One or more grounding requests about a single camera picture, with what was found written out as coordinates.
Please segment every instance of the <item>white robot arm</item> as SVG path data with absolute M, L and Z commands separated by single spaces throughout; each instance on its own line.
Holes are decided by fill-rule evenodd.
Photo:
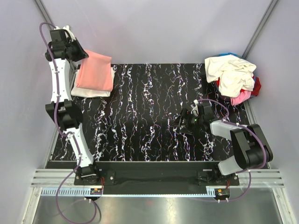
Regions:
M 56 27 L 50 31 L 50 36 L 52 41 L 49 42 L 49 47 L 57 69 L 55 69 L 50 52 L 47 50 L 45 56 L 49 61 L 52 72 L 53 91 L 51 103 L 46 105 L 46 111 L 53 121 L 54 116 L 57 117 L 60 130 L 67 135 L 67 139 L 71 143 L 77 159 L 77 165 L 79 165 L 76 176 L 86 182 L 86 184 L 96 184 L 100 179 L 99 169 L 84 138 L 82 130 L 83 114 L 81 109 L 73 103 L 70 91 L 70 63 L 86 58 L 88 54 L 82 49 L 68 26 L 62 29 Z M 55 114 L 56 104 L 58 104 L 58 110 Z

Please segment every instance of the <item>pink cloth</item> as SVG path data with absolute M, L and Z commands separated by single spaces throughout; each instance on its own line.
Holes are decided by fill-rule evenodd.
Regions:
M 89 57 L 82 60 L 76 86 L 90 90 L 112 91 L 111 57 L 85 51 Z
M 251 96 L 251 91 L 245 90 L 240 92 L 240 95 L 237 97 L 231 97 L 230 101 L 233 106 L 243 103 L 245 100 L 248 100 Z

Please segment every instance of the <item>pile of clothes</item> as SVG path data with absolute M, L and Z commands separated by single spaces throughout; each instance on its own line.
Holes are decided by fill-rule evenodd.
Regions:
M 76 72 L 71 95 L 77 97 L 109 97 L 113 89 L 114 71 L 111 57 L 85 50 L 89 55 Z
M 254 64 L 234 55 L 225 55 L 205 59 L 205 67 L 207 82 L 215 82 L 220 94 L 229 97 L 232 105 L 259 94 L 261 84 L 253 74 Z

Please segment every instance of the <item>red cloth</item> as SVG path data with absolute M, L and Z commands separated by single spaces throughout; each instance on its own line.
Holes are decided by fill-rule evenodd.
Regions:
M 216 80 L 216 85 L 219 86 L 220 85 L 220 78 L 218 80 Z M 251 92 L 252 96 L 258 96 L 260 89 L 261 89 L 261 83 L 260 83 L 260 79 L 258 77 L 256 77 L 256 82 L 254 83 L 254 88 L 253 91 Z
M 254 88 L 253 88 L 253 91 L 251 92 L 251 95 L 258 96 L 261 87 L 262 87 L 262 85 L 260 83 L 260 79 L 258 77 L 256 77 L 256 82 L 254 83 Z

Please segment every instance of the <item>metal floor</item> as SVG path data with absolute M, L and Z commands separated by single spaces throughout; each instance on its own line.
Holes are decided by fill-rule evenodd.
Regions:
M 232 196 L 241 190 L 232 189 Z M 94 208 L 80 197 L 59 197 L 64 215 L 76 223 L 87 222 Z M 102 197 L 92 222 L 101 224 L 282 224 L 271 189 L 250 189 L 239 201 L 218 204 L 202 198 Z M 58 214 L 55 197 L 40 198 L 34 224 L 66 224 Z

